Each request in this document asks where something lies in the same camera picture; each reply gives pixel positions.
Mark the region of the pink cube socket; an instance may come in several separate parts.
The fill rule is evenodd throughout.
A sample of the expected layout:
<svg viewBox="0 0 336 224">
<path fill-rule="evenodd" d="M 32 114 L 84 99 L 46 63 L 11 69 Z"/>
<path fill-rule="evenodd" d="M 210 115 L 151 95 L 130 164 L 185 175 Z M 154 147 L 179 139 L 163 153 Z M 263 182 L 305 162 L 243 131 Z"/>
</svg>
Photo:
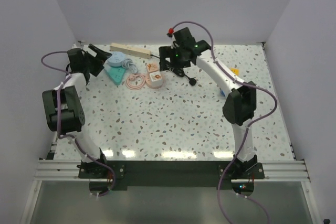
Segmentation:
<svg viewBox="0 0 336 224">
<path fill-rule="evenodd" d="M 158 65 L 156 63 L 147 63 L 146 70 L 148 73 L 159 71 Z"/>
</svg>

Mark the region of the teal triangular power strip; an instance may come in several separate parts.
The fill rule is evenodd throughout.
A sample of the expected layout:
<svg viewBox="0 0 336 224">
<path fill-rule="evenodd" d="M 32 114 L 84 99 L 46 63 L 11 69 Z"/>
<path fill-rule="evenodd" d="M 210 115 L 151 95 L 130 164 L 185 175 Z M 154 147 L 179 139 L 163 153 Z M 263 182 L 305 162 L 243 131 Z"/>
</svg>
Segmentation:
<svg viewBox="0 0 336 224">
<path fill-rule="evenodd" d="M 123 67 L 106 66 L 104 70 L 110 80 L 117 86 L 121 84 L 126 73 L 126 69 Z"/>
</svg>

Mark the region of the beige power strip red sockets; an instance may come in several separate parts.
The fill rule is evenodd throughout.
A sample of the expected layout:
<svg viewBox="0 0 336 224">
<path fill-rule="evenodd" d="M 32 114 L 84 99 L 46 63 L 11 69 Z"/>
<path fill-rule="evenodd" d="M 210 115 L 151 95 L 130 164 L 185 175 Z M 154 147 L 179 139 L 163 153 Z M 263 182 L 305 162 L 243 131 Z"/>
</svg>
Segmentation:
<svg viewBox="0 0 336 224">
<path fill-rule="evenodd" d="M 134 46 L 111 43 L 110 51 L 122 52 L 126 55 L 135 56 L 139 58 L 149 59 L 151 58 L 151 51 L 145 48 L 138 48 Z"/>
</svg>

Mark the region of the white cube socket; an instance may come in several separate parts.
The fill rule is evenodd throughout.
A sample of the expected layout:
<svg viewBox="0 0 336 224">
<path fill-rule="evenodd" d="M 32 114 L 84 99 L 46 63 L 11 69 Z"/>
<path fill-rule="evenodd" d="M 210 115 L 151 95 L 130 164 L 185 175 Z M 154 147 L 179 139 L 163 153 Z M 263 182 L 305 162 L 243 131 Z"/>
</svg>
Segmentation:
<svg viewBox="0 0 336 224">
<path fill-rule="evenodd" d="M 149 73 L 149 83 L 152 88 L 159 88 L 163 84 L 163 77 L 159 71 Z"/>
</svg>

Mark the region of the yellow cube socket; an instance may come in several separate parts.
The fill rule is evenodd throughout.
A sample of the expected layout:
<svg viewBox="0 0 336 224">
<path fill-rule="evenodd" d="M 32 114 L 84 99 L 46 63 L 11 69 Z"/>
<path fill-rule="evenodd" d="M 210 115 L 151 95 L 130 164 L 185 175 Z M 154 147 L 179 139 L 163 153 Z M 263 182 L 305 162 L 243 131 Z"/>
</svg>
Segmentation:
<svg viewBox="0 0 336 224">
<path fill-rule="evenodd" d="M 239 74 L 239 70 L 236 69 L 236 68 L 231 68 L 231 71 L 232 71 L 233 73 L 235 73 L 235 74 Z"/>
</svg>

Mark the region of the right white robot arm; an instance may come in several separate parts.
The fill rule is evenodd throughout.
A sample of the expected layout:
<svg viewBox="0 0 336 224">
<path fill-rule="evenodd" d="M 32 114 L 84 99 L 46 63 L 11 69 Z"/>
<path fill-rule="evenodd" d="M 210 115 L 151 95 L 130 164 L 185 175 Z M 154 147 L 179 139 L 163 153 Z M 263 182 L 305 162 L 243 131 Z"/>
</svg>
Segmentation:
<svg viewBox="0 0 336 224">
<path fill-rule="evenodd" d="M 173 71 L 195 65 L 223 90 L 226 97 L 223 115 L 234 132 L 234 173 L 239 178 L 246 178 L 257 164 L 253 138 L 248 128 L 256 110 L 255 84 L 252 81 L 245 82 L 233 74 L 215 57 L 213 44 L 204 40 L 196 41 L 187 27 L 178 31 L 170 28 L 167 35 L 173 41 L 170 46 L 159 48 L 160 70 Z"/>
</svg>

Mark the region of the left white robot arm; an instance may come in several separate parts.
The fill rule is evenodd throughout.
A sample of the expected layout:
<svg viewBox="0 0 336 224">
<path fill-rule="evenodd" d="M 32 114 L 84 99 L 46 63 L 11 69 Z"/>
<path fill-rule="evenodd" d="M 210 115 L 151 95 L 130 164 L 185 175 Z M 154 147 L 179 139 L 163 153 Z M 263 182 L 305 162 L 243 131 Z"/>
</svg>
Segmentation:
<svg viewBox="0 0 336 224">
<path fill-rule="evenodd" d="M 44 91 L 42 98 L 49 129 L 57 133 L 58 139 L 67 138 L 71 141 L 81 156 L 79 169 L 103 178 L 108 174 L 109 165 L 101 148 L 89 136 L 79 92 L 86 87 L 91 76 L 97 77 L 100 74 L 111 53 L 92 44 L 88 48 L 96 55 L 93 56 L 82 48 L 72 48 L 42 56 L 41 63 L 45 67 L 65 73 L 65 79 L 60 85 Z M 67 54 L 69 64 L 65 69 L 44 62 L 48 56 L 56 54 Z"/>
</svg>

